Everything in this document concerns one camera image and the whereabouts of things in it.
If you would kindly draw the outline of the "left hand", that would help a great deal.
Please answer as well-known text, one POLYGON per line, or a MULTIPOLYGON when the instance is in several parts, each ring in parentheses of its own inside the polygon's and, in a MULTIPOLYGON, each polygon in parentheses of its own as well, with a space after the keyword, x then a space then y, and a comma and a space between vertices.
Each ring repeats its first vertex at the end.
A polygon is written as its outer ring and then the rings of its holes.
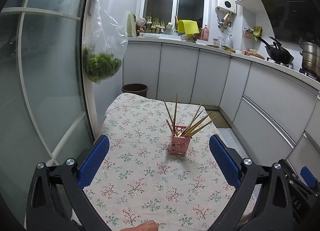
POLYGON ((124 228, 120 231, 158 231, 158 224, 151 220, 148 222, 144 222, 136 227, 124 228))

